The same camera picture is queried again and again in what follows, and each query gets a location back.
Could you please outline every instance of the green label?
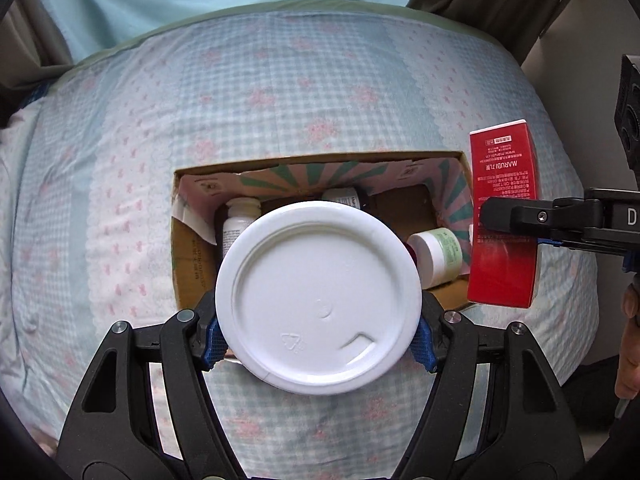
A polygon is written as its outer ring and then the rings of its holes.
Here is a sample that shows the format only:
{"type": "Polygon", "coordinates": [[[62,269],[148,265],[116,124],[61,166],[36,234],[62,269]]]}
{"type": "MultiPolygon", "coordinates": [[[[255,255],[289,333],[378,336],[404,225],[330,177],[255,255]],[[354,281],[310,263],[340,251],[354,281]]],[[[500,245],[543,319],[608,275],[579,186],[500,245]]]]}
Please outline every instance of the green label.
{"type": "Polygon", "coordinates": [[[460,264],[460,261],[462,261],[462,250],[460,250],[460,243],[458,242],[456,235],[447,228],[442,227],[430,232],[436,237],[436,240],[442,247],[447,269],[457,267],[460,264]]]}

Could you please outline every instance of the green fabric edge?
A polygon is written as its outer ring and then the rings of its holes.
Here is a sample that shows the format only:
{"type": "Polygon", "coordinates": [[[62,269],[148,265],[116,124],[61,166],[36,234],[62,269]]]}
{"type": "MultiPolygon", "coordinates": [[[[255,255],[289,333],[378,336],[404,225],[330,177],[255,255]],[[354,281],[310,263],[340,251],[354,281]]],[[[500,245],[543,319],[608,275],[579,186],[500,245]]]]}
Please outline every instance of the green fabric edge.
{"type": "Polygon", "coordinates": [[[213,20],[215,18],[224,18],[227,16],[237,16],[239,14],[251,14],[254,12],[276,12],[279,10],[296,10],[296,11],[321,11],[321,12],[349,12],[349,13],[364,13],[364,14],[380,14],[382,16],[394,16],[396,18],[405,18],[407,20],[416,20],[418,22],[429,23],[436,27],[443,28],[445,30],[451,30],[453,32],[459,32],[469,36],[475,36],[481,40],[488,41],[490,43],[501,46],[500,43],[489,34],[482,32],[468,25],[454,22],[448,18],[437,16],[429,12],[423,12],[422,10],[409,9],[407,7],[399,7],[388,4],[374,4],[371,2],[357,2],[352,0],[283,0],[280,2],[267,2],[262,4],[252,4],[241,7],[231,7],[229,9],[216,10],[215,12],[208,12],[206,14],[199,14],[174,22],[164,27],[156,28],[133,38],[132,40],[125,41],[113,48],[101,50],[95,54],[91,54],[89,57],[84,58],[78,62],[75,67],[65,73],[55,84],[49,89],[49,94],[55,92],[61,85],[71,79],[76,73],[84,70],[92,64],[106,59],[109,56],[113,56],[120,51],[127,50],[128,48],[134,48],[139,46],[143,41],[166,32],[168,30],[174,30],[175,28],[184,27],[185,25],[191,25],[193,23],[204,22],[206,20],[213,20]]]}

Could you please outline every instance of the white jar lid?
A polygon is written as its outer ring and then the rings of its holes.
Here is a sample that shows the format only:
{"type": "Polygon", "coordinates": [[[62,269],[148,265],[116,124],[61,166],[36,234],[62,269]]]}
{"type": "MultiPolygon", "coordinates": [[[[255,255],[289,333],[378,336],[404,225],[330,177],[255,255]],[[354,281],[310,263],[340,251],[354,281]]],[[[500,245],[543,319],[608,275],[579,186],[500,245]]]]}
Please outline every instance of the white jar lid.
{"type": "Polygon", "coordinates": [[[348,392],[407,350],[420,317],[414,261],[382,222],[334,202],[276,209],[222,261],[216,313],[242,364],[293,393],[348,392]]]}

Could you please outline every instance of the small white jar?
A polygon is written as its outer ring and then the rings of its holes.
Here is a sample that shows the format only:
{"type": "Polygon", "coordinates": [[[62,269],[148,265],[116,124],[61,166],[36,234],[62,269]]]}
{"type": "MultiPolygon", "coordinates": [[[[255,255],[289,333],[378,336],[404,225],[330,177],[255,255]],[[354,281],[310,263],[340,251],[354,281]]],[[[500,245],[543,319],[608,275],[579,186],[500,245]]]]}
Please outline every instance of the small white jar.
{"type": "Polygon", "coordinates": [[[440,227],[409,236],[423,289],[455,280],[462,268],[460,242],[449,229],[440,227]]]}
{"type": "Polygon", "coordinates": [[[226,203],[229,208],[228,218],[222,225],[222,257],[226,256],[226,252],[231,244],[236,241],[242,232],[255,222],[262,211],[260,209],[260,201],[255,198],[240,197],[229,200],[226,203]]]}

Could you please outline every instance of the red product box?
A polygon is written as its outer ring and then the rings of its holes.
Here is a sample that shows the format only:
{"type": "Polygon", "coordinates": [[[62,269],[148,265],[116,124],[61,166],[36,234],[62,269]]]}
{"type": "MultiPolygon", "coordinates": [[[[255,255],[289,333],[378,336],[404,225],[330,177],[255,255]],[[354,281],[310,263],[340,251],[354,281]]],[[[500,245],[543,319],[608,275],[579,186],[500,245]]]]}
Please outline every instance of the red product box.
{"type": "Polygon", "coordinates": [[[480,206],[491,196],[538,198],[536,155],[525,120],[471,132],[474,239],[467,297],[476,303],[529,308],[538,241],[487,231],[480,206]]]}

